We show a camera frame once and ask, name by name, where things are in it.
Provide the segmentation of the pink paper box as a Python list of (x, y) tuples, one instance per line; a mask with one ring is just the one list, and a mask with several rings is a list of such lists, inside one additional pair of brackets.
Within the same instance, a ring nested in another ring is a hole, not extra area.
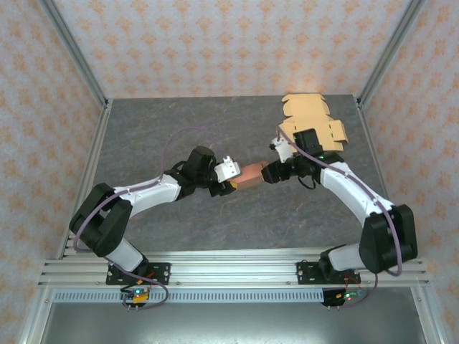
[(245, 166), (241, 172), (242, 174), (236, 177), (233, 181), (239, 184), (238, 191), (259, 185), (264, 182), (262, 177), (262, 169), (266, 167), (265, 161), (253, 163)]

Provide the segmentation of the yellow paper box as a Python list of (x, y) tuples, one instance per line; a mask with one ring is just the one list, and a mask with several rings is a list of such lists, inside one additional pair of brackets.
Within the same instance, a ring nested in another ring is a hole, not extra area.
[(293, 139), (294, 133), (314, 129), (318, 142), (325, 151), (344, 150), (349, 142), (344, 124), (331, 117), (325, 98), (316, 94), (290, 94), (283, 99), (284, 121), (282, 131)]

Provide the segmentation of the grey metal sheet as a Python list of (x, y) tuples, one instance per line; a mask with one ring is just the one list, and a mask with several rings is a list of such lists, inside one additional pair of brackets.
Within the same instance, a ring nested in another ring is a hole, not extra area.
[(56, 304), (41, 344), (426, 344), (415, 306), (372, 300), (344, 310), (315, 303)]

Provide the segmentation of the aluminium table side rail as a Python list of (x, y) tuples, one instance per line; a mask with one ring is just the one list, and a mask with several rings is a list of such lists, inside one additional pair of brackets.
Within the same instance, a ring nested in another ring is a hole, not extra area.
[[(384, 200), (388, 200), (387, 196), (387, 188), (384, 184), (382, 178), (381, 168), (379, 167), (376, 151), (374, 149), (374, 145), (372, 143), (368, 125), (366, 124), (366, 120), (363, 115), (363, 110), (358, 108), (356, 104), (356, 116), (359, 119), (359, 128), (356, 129), (356, 134), (358, 138), (356, 139), (355, 146), (358, 147), (356, 150), (360, 153), (364, 154), (363, 158), (360, 158), (359, 161), (364, 163), (364, 167), (357, 168), (358, 172), (364, 173), (363, 180), (365, 182), (369, 182), (371, 187), (375, 187), (372, 193), (377, 196), (379, 192), (382, 194), (382, 200), (380, 200), (380, 204), (384, 207)], [(381, 239), (382, 243), (378, 243), (377, 246), (381, 246), (383, 249), (387, 249), (387, 252), (384, 253), (384, 256), (390, 257), (391, 260), (394, 262), (397, 261), (396, 257), (396, 240), (393, 237), (392, 230), (390, 227), (390, 221), (387, 220), (384, 212), (381, 208), (376, 204), (376, 211), (371, 211), (369, 215), (369, 220), (367, 224), (364, 225), (364, 228), (374, 226), (375, 229), (375, 238)]]
[(69, 218), (65, 224), (65, 229), (61, 236), (60, 245), (57, 249), (55, 259), (62, 259), (64, 257), (67, 242), (69, 238), (72, 236), (72, 232), (69, 230), (70, 220), (72, 219), (75, 212), (79, 209), (80, 205), (85, 200), (85, 197), (90, 193), (90, 190), (92, 188), (95, 172), (97, 170), (98, 160), (100, 157), (100, 151), (103, 145), (105, 131), (110, 117), (110, 111), (113, 106), (113, 101), (113, 98), (109, 98), (107, 102), (102, 106), (98, 124), (95, 127), (92, 136), (90, 149), (87, 153), (87, 158), (85, 159), (85, 165), (78, 185), (77, 193), (75, 195), (75, 201), (70, 210)]

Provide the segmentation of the aluminium frame cross beam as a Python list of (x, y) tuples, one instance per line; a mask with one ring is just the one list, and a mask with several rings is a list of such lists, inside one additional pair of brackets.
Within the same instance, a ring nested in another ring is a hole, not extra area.
[[(152, 262), (171, 265), (169, 287), (294, 287), (296, 265), (312, 262), (317, 254), (302, 249), (195, 251), (152, 253)], [(86, 254), (48, 260), (39, 277), (47, 287), (101, 287), (108, 272), (106, 261)]]

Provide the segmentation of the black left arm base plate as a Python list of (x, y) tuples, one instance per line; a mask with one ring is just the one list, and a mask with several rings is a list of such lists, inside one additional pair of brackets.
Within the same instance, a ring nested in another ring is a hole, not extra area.
[[(144, 268), (137, 269), (133, 273), (160, 282), (163, 285), (168, 285), (171, 274), (171, 264), (164, 262), (149, 262)], [(139, 278), (126, 275), (113, 265), (108, 265), (105, 279), (107, 285), (136, 285), (138, 281)]]

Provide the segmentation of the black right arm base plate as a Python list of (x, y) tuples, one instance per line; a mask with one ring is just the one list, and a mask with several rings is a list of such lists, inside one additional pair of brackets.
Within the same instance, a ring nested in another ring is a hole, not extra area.
[(296, 277), (300, 285), (343, 285), (359, 284), (361, 278), (353, 269), (336, 271), (331, 265), (322, 262), (296, 263)]

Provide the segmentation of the aluminium frame post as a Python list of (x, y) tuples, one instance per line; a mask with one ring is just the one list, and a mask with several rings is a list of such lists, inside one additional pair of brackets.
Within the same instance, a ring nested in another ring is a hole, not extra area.
[(64, 44), (67, 52), (69, 53), (76, 68), (80, 72), (86, 85), (88, 86), (92, 96), (96, 102), (104, 108), (108, 104), (108, 99), (105, 96), (102, 87), (97, 81), (93, 71), (90, 68), (84, 54), (82, 53), (76, 38), (72, 34), (70, 28), (65, 21), (60, 9), (58, 8), (55, 0), (38, 0), (40, 6), (48, 16), (51, 24), (55, 28), (57, 35)]
[(363, 109), (370, 100), (425, 2), (426, 0), (410, 0), (408, 3), (407, 8), (372, 70), (369, 79), (366, 81), (360, 95), (356, 98), (358, 108)]

